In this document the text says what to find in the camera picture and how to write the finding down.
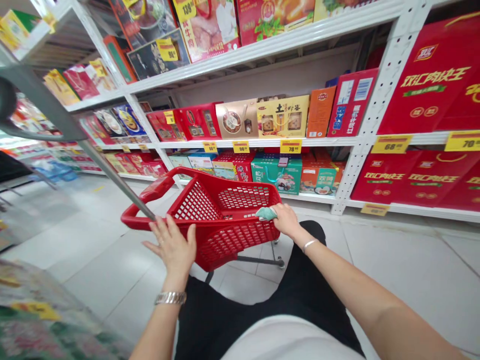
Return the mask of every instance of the silver watch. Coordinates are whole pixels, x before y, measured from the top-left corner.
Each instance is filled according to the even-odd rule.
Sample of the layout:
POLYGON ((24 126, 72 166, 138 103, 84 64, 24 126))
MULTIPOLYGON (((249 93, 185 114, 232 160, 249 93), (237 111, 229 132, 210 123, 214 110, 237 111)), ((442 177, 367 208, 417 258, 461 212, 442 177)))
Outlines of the silver watch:
POLYGON ((183 305, 187 301, 187 293, 186 292, 172 292, 166 291, 161 292, 155 299, 155 305, 158 304, 175 304, 175 305, 183 305))

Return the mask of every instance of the barcode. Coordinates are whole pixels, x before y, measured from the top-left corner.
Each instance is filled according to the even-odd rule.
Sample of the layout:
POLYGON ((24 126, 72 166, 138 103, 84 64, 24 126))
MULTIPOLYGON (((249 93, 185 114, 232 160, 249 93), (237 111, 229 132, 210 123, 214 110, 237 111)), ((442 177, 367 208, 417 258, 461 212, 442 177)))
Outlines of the barcode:
POLYGON ((374 80, 373 77, 368 77, 358 82, 358 87, 356 88, 355 97, 353 98, 354 102, 367 100, 367 97, 370 91, 370 86, 372 86, 373 80, 374 80))

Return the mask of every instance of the white floor tile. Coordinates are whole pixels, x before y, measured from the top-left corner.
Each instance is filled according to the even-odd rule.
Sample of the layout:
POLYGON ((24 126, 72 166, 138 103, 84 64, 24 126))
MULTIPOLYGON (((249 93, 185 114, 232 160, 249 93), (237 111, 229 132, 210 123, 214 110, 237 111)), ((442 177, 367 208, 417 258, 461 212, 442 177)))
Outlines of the white floor tile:
POLYGON ((480 353, 480 279, 436 237, 342 224, 353 263, 455 346, 480 353))

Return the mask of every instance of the bracelet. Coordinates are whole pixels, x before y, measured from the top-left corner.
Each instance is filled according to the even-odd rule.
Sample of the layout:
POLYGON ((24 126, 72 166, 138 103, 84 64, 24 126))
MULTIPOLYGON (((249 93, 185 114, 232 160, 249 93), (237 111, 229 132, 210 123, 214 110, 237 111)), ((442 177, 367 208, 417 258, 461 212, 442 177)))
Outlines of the bracelet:
POLYGON ((307 242, 305 245, 303 245, 303 247, 301 248, 303 253, 305 254, 305 250, 307 249, 307 247, 309 247, 310 245, 312 245, 313 243, 315 243, 317 241, 318 241, 317 239, 313 239, 313 240, 310 240, 309 242, 307 242))

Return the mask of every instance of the white shirt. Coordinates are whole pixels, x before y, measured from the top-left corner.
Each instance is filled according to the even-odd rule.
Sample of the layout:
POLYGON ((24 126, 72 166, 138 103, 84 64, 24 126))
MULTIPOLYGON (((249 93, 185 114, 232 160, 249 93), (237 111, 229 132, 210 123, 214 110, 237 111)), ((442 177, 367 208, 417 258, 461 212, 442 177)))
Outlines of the white shirt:
POLYGON ((333 336, 300 317, 264 318, 240 336, 221 360, 365 360, 333 336))

